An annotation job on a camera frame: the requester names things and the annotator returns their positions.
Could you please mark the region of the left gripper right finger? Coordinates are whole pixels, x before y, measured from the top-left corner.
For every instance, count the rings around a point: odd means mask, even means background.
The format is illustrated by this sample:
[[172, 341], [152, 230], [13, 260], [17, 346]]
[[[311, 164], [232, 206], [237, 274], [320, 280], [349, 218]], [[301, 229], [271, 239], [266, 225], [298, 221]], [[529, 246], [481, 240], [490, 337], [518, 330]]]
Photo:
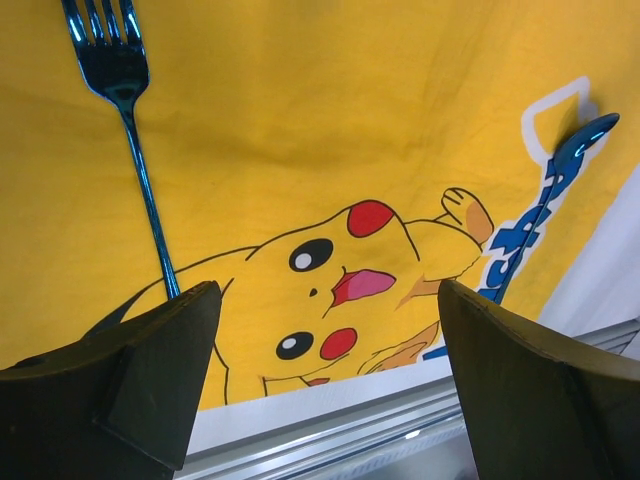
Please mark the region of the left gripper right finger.
[[440, 322], [482, 479], [636, 479], [639, 363], [444, 281]]

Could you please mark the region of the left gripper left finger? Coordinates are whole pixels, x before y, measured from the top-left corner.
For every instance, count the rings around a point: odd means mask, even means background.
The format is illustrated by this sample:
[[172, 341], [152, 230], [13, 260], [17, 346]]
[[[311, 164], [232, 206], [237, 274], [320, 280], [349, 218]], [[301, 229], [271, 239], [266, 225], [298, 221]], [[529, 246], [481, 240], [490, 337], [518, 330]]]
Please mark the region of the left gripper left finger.
[[4, 479], [170, 479], [187, 455], [222, 294], [203, 282], [1, 372]]

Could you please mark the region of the blue metal spoon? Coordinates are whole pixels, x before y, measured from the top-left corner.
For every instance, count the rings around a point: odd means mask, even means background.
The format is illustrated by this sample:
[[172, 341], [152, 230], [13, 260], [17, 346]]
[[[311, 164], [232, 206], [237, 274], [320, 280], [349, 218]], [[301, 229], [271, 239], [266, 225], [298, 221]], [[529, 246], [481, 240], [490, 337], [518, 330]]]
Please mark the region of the blue metal spoon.
[[584, 156], [602, 137], [609, 133], [620, 119], [618, 113], [609, 113], [582, 126], [556, 148], [547, 162], [545, 178], [551, 184], [542, 189], [536, 205], [530, 208], [513, 227], [501, 227], [494, 237], [491, 249], [502, 250], [506, 259], [495, 260], [486, 277], [486, 287], [479, 293], [500, 304], [525, 254], [532, 249], [541, 233], [538, 229], [550, 218], [550, 204], [575, 180], [581, 170]]

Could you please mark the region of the yellow Pikachu cloth placemat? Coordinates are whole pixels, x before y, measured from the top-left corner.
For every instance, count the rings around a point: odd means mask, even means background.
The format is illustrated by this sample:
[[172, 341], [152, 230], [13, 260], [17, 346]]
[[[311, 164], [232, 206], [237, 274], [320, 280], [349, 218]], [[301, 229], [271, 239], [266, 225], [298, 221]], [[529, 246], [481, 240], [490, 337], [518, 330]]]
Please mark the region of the yellow Pikachu cloth placemat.
[[[501, 304], [550, 311], [639, 160], [635, 1], [138, 1], [135, 121], [179, 286], [220, 286], [205, 408], [409, 365], [547, 162], [618, 113]], [[1, 5], [1, 364], [167, 299], [124, 125], [62, 5]]]

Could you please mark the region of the blue metal fork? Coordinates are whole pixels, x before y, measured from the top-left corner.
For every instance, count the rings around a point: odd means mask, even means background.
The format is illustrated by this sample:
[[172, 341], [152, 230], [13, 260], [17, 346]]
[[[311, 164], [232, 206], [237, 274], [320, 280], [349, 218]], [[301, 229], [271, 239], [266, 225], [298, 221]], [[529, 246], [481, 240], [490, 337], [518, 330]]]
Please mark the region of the blue metal fork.
[[89, 90], [118, 111], [129, 142], [147, 217], [153, 234], [162, 278], [168, 298], [180, 288], [171, 262], [151, 179], [135, 121], [135, 104], [150, 83], [150, 72], [140, 24], [131, 0], [84, 3], [83, 17], [78, 3], [62, 0], [66, 25], [79, 68]]

